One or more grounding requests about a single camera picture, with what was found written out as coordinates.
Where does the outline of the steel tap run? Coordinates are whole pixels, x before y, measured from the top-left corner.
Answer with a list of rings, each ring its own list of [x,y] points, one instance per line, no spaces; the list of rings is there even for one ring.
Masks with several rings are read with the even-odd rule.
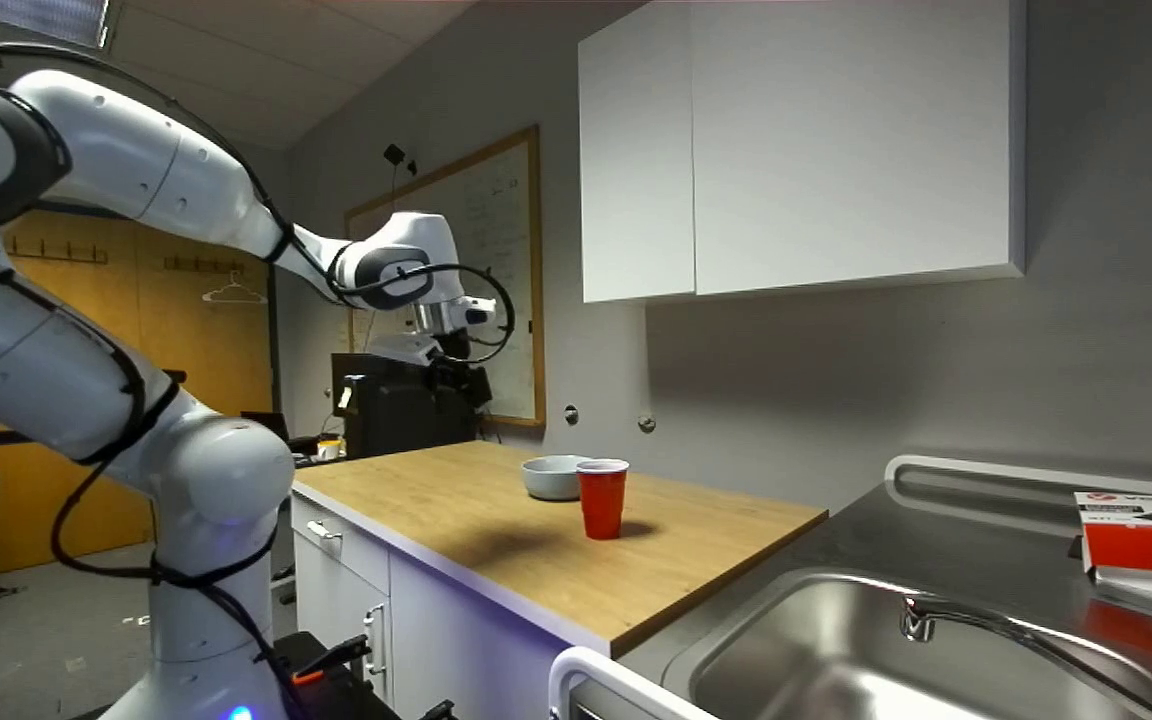
[[[973,626],[973,628],[991,632],[1016,646],[1024,647],[1044,661],[1059,667],[1066,674],[1078,679],[1098,694],[1117,702],[1120,706],[1132,711],[1137,717],[1152,717],[1152,700],[1143,694],[1135,692],[1119,680],[1098,670],[1087,661],[1074,655],[1069,650],[1060,647],[1051,641],[1038,626],[1024,623],[998,611],[977,609],[968,602],[956,602],[938,594],[905,594],[902,597],[902,615],[899,630],[905,639],[916,643],[929,643],[933,639],[938,623],[956,623]]]

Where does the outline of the white drawer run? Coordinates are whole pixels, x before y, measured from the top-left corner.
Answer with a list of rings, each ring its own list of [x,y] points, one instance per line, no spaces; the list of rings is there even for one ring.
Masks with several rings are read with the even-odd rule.
[[[343,535],[339,541],[321,541],[306,532],[305,523],[310,520],[324,521],[334,532]],[[344,518],[328,507],[317,503],[311,498],[300,493],[291,495],[291,529],[298,538],[308,543],[308,548],[314,550],[329,560],[344,564],[353,574],[365,579],[382,594],[391,593],[391,555],[384,543],[361,530],[351,521]]]

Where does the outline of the wide white cabinet door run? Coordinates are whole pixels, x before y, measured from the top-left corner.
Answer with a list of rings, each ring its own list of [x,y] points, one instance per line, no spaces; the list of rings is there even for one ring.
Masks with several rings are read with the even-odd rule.
[[[1023,273],[1024,0],[690,18],[699,295]]]

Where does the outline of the steel sink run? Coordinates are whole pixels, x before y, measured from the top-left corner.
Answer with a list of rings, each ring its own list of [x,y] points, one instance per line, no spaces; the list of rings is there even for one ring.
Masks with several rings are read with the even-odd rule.
[[[938,594],[851,573],[786,573],[685,647],[664,684],[718,720],[1152,720],[973,626],[938,623],[931,642],[905,639],[902,597],[918,593]],[[1152,674],[1138,664],[1038,628],[1152,700]]]

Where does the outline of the whiteboard with wooden frame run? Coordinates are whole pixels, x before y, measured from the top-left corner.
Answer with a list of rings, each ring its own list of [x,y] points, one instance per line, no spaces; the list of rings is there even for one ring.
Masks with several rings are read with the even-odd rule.
[[[366,238],[394,210],[442,214],[450,223],[460,260],[488,272],[509,291],[515,333],[485,365],[493,392],[488,418],[543,429],[547,377],[538,126],[511,132],[346,210],[348,237]]]

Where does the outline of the narrow white cabinet door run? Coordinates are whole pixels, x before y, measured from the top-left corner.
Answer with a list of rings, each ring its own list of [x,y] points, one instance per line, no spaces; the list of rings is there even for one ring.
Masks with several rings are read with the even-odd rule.
[[[695,290],[691,18],[645,3],[579,41],[582,296]]]

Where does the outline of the grey bowl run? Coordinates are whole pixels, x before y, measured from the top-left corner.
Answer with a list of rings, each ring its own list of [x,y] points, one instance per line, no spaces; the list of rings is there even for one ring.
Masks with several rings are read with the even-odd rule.
[[[579,462],[590,457],[562,454],[522,462],[521,477],[526,495],[547,502],[579,501]]]

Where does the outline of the white base cabinet door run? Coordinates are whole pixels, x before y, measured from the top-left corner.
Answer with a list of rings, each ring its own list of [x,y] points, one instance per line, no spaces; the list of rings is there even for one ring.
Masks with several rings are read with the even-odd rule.
[[[392,705],[416,720],[550,720],[550,665],[567,642],[402,553],[391,556]]]
[[[361,670],[364,679],[379,685],[384,702],[394,700],[393,662],[391,657],[392,632],[389,624],[389,600],[378,589],[361,579],[344,564],[338,564],[324,553],[308,548],[305,539],[294,536],[294,578],[296,578],[296,614],[298,629],[314,634],[324,646],[338,646],[340,642],[365,634],[364,615],[378,602],[387,605],[387,674],[370,676]]]

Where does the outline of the wooden coat rack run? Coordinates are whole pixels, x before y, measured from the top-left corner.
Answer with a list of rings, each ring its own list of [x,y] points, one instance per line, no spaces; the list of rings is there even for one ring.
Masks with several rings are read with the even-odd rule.
[[[46,242],[46,238],[20,238],[18,234],[12,234],[3,241],[6,252],[12,258],[22,258],[50,263],[74,263],[90,265],[108,265],[108,251],[97,245],[74,245],[67,241],[65,245],[60,243]]]

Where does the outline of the white wall cabinet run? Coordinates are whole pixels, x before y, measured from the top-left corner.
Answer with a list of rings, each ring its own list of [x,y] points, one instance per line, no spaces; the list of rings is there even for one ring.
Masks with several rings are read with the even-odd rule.
[[[655,0],[577,46],[582,297],[1025,270],[1026,0]]]

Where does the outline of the red plastic cup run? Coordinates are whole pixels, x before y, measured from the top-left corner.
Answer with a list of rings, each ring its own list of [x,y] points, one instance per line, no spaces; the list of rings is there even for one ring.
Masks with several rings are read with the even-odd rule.
[[[585,536],[594,541],[621,537],[626,510],[628,462],[620,458],[589,458],[576,467]]]

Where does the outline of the white clothes hanger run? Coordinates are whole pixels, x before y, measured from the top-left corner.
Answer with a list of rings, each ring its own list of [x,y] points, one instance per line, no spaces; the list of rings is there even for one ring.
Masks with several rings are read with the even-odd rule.
[[[264,293],[255,290],[253,287],[248,287],[243,279],[242,272],[233,270],[227,283],[215,288],[215,290],[202,293],[200,301],[214,305],[268,305],[268,297]]]

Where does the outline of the ceiling light panel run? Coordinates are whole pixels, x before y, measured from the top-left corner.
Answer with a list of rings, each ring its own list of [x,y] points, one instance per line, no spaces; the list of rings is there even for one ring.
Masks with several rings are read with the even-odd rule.
[[[103,47],[113,0],[0,0],[0,23],[88,47]]]

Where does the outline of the black coffee machine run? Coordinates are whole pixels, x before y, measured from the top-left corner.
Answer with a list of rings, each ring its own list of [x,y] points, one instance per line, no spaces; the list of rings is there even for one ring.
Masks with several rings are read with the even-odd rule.
[[[344,420],[349,457],[468,442],[479,429],[479,409],[433,388],[433,366],[333,354],[332,397],[333,414]]]

